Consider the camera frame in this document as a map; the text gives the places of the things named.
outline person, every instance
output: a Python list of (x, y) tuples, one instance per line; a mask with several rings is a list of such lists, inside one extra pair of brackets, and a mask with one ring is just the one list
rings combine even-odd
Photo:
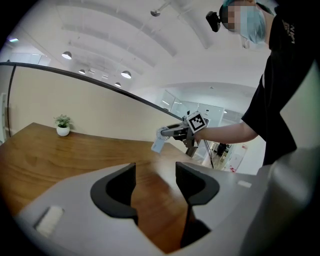
[(271, 50), (250, 106), (242, 122), (204, 128), (200, 140), (224, 144), (244, 143), (261, 136), (266, 141), (263, 165), (272, 164), (297, 147), (280, 110), (296, 92), (315, 56), (310, 30), (297, 12), (279, 5), (274, 16), (255, 0), (225, 0), (219, 18), (225, 28)]

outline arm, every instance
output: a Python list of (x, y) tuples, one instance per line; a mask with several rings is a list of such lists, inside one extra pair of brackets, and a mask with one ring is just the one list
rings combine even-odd
[(258, 134), (245, 122), (222, 126), (204, 128), (198, 131), (194, 138), (197, 142), (208, 140), (223, 144), (248, 142), (256, 138)]

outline face mask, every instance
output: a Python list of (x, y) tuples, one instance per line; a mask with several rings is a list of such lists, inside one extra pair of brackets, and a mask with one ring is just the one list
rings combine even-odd
[(266, 20), (256, 6), (241, 6), (240, 35), (257, 44), (266, 38)]

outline white pot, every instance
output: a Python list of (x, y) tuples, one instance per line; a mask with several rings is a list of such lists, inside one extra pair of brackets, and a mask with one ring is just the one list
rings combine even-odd
[(67, 136), (70, 132), (70, 127), (66, 127), (66, 128), (61, 128), (61, 127), (57, 127), (56, 128), (56, 133), (59, 134), (60, 136)]

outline wooden table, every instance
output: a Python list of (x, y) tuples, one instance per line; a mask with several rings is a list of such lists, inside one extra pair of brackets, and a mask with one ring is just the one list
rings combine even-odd
[(131, 206), (138, 227), (165, 253), (180, 248), (187, 203), (177, 184), (175, 162), (192, 159), (166, 143), (161, 154), (152, 142), (113, 139), (32, 123), (0, 146), (0, 191), (15, 215), (55, 183), (106, 167), (136, 163)]

